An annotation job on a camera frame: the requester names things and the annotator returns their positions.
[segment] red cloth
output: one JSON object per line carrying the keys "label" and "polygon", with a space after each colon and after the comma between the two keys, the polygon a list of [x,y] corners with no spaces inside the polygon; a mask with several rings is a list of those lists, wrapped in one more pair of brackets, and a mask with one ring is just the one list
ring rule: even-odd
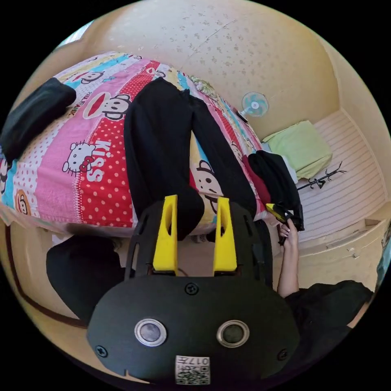
{"label": "red cloth", "polygon": [[250,175],[251,180],[253,181],[255,189],[257,190],[257,193],[262,203],[264,205],[269,204],[271,202],[271,198],[268,188],[265,185],[265,182],[251,169],[250,164],[248,163],[248,156],[244,155],[242,161],[244,166],[246,167],[247,172]]}

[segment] bed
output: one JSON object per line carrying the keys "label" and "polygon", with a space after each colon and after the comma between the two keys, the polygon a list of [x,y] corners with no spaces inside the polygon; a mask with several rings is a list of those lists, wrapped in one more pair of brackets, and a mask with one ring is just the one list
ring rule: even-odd
{"label": "bed", "polygon": [[[194,83],[169,65],[118,52],[91,57],[55,77],[75,89],[75,102],[11,166],[0,157],[0,217],[7,225],[16,221],[24,227],[59,233],[74,233],[81,226],[111,236],[130,236],[137,216],[126,173],[124,113],[137,93],[157,77],[179,90],[189,89],[207,104],[254,191],[255,219],[266,217],[242,163],[242,156],[261,149],[261,143],[251,126],[215,91],[203,93],[202,83]],[[193,134],[190,172],[205,203],[204,215],[192,234],[205,234],[216,222],[211,202],[216,195],[205,193],[201,185],[212,180],[216,194],[223,194]]]}

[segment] screw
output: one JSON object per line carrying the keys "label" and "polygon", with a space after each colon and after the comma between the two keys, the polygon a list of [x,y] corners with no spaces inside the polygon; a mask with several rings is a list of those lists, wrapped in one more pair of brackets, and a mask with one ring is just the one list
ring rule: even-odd
{"label": "screw", "polygon": [[101,346],[101,345],[96,346],[95,351],[98,356],[101,356],[102,358],[107,357],[107,354],[108,354],[107,350],[103,346]]}
{"label": "screw", "polygon": [[197,294],[199,290],[198,286],[192,282],[185,286],[185,292],[191,296]]}
{"label": "screw", "polygon": [[277,360],[278,361],[284,361],[288,357],[288,352],[286,349],[282,349],[278,354],[277,354]]}

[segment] circular lens ring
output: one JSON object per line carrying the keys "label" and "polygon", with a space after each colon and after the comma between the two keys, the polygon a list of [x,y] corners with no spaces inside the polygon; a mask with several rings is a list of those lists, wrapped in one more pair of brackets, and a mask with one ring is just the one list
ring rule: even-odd
{"label": "circular lens ring", "polygon": [[[145,325],[151,325],[151,324],[156,326],[160,331],[160,336],[158,339],[156,339],[156,341],[147,341],[141,335],[142,327]],[[160,323],[156,319],[143,319],[143,320],[139,321],[134,328],[134,335],[136,336],[137,341],[139,341],[140,343],[142,343],[145,346],[150,346],[150,347],[160,346],[167,339],[166,328],[164,327],[164,325],[162,323]]]}
{"label": "circular lens ring", "polygon": [[[229,342],[224,340],[224,330],[228,326],[231,326],[231,325],[239,326],[243,330],[243,337],[242,337],[242,339],[240,341],[238,341],[238,342],[235,342],[235,343],[229,343]],[[250,329],[248,328],[246,323],[244,323],[242,321],[238,321],[238,320],[232,320],[232,321],[224,322],[218,328],[217,334],[216,334],[216,338],[219,341],[219,344],[221,344],[224,347],[229,347],[229,348],[239,347],[239,346],[244,345],[247,342],[249,336],[250,336]]]}

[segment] wall-mounted fan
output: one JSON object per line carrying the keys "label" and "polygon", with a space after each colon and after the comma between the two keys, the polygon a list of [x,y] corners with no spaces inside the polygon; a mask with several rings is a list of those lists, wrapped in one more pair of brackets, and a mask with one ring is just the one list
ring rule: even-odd
{"label": "wall-mounted fan", "polygon": [[249,92],[242,99],[243,111],[239,114],[246,118],[246,115],[251,117],[262,117],[269,110],[269,103],[266,96],[259,92]]}

